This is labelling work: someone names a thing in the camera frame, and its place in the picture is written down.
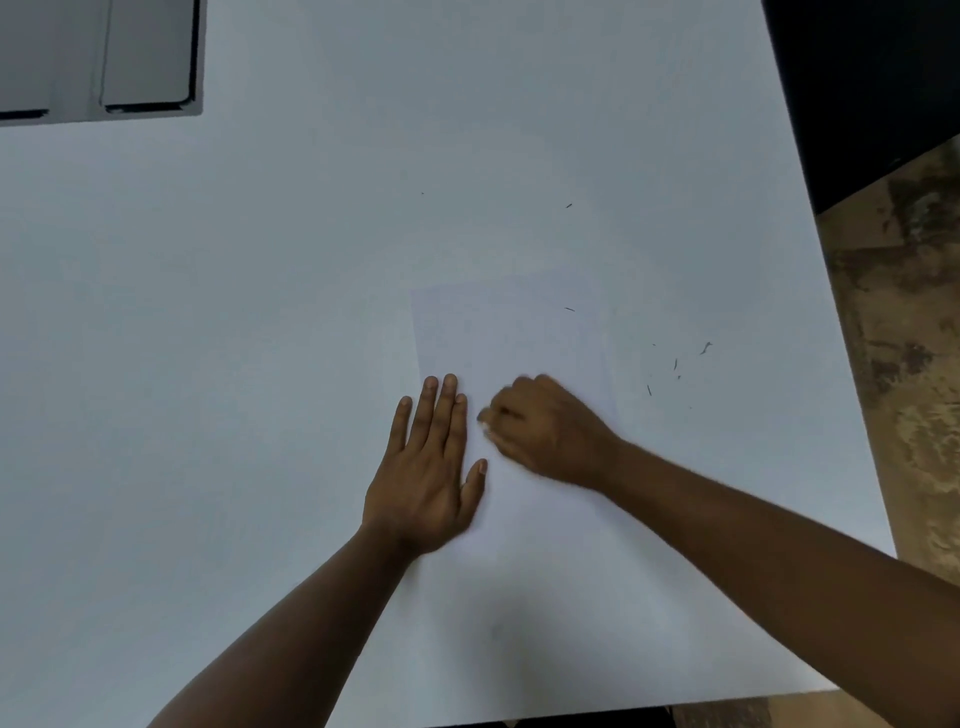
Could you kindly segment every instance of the person's left hand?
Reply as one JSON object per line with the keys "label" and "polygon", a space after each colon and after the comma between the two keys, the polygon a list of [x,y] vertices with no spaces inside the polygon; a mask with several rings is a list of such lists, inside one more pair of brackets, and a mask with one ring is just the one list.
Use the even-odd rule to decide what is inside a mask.
{"label": "person's left hand", "polygon": [[467,447],[467,398],[447,375],[434,408],[437,379],[423,383],[410,438],[412,401],[400,400],[383,462],[364,501],[363,525],[386,527],[414,556],[435,551],[463,533],[483,496],[487,461],[478,460],[460,485]]}

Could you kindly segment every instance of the person's right arm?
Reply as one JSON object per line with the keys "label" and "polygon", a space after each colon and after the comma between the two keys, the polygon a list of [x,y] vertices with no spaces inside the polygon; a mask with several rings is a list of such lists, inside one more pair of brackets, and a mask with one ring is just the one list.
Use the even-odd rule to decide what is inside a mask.
{"label": "person's right arm", "polygon": [[895,726],[960,726],[960,589],[617,438],[548,376],[478,418],[501,453],[598,491],[770,635]]}

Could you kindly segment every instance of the person's right hand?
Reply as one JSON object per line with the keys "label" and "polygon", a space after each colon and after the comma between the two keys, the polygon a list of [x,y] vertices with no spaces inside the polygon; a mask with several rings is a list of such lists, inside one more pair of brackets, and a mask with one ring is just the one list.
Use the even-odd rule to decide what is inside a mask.
{"label": "person's right hand", "polygon": [[623,441],[556,380],[521,376],[477,420],[500,452],[538,475],[599,489]]}

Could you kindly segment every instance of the brown floor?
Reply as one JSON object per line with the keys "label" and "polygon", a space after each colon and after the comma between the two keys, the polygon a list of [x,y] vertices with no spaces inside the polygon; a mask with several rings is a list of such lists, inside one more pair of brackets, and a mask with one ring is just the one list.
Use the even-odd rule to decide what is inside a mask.
{"label": "brown floor", "polygon": [[[960,585],[960,137],[817,219],[900,559]],[[680,728],[875,728],[842,692],[678,706]]]}

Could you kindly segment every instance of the clenched hand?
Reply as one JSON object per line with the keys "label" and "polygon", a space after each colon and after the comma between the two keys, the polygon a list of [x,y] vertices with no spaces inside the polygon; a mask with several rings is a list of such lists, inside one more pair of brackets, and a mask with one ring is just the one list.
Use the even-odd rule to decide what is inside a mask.
{"label": "clenched hand", "polygon": [[598,489],[622,441],[557,381],[521,376],[477,417],[501,453],[528,470]]}
{"label": "clenched hand", "polygon": [[467,447],[467,398],[457,377],[447,375],[437,397],[437,379],[423,383],[407,439],[413,405],[400,400],[383,462],[364,501],[363,524],[386,526],[414,556],[435,551],[467,530],[484,492],[487,461],[478,460],[461,488]]}

